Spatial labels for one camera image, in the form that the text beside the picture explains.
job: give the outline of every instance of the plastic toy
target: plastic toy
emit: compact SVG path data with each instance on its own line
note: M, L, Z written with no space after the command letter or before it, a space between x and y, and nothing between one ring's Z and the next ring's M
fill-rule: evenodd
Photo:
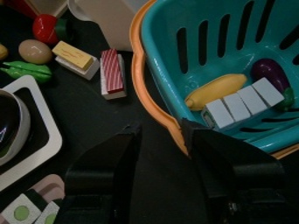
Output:
M73 40L73 27L70 20L58 19L54 15L42 14L32 24L32 33L38 40L47 45L57 45L61 40Z
M8 56L8 50L4 45L0 44L0 60L4 60Z
M202 110L209 102L237 93L247 82L242 73L230 73L197 88L186 97L186 105L191 110Z
M91 80L99 70L99 60L97 57L69 45L63 41L53 48L58 55L55 60L85 79Z
M254 81L265 77L269 79L277 90L285 96L285 100L275 107L287 111L295 103L295 92L281 65L273 59L261 59L253 65L250 74Z
M30 74L38 82L45 83L53 78L53 71L46 65L41 66L23 61L4 62L3 64L10 68L0 67L0 70L15 79Z
M27 62L38 65L53 60L53 49L36 39L27 39L22 42L19 53Z
M102 53L101 91L107 100L127 96L126 65L122 55L115 49Z

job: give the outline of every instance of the toy food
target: toy food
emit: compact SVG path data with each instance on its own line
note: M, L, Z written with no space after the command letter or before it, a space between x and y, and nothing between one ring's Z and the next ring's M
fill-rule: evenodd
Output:
M42 14L34 20L32 33L35 38L47 45L57 45L61 40L70 42L73 40L70 20Z
M4 45L0 44L0 60L4 60L8 56L8 50Z
M19 53L27 62L42 65L53 60L53 49L39 40L27 39L19 45Z
M250 75L253 81L267 78L285 97L285 100L275 105L275 108L287 111L295 103L295 93L281 65L273 59L261 59L253 65Z
M187 107L194 111L202 110L209 102L237 93L246 82L247 76L243 73L230 73L221 76L190 93L185 99Z
M10 68L0 67L14 79L30 74L38 82L45 83L53 78L53 71L46 65L35 65L23 61L4 62Z

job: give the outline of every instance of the basket slot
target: basket slot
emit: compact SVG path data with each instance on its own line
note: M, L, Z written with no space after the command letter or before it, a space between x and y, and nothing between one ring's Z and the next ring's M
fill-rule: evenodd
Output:
M181 69L185 74L189 72L189 56L187 56L187 33L182 28L177 33L178 54L181 60Z
M230 28L230 14L227 14L219 23L219 50L218 54L222 58L226 54L227 38L229 38L229 28Z
M259 43L265 37L266 30L267 30L267 21L271 15L271 11L274 8L275 0L269 0L266 2L266 8L262 13L261 22L257 28L257 42Z
M246 37L247 37L247 32L249 32L249 20L251 16L251 11L254 8L254 2L249 2L243 14L242 14L242 19L241 19L241 24L239 24L239 29L238 29L238 49L241 50L245 46L246 43Z
M209 58L209 21L205 20L199 26L199 63L202 66L207 63Z
M281 50L287 49L295 43L298 39L299 39L299 25L293 29L293 31L285 37L279 45Z

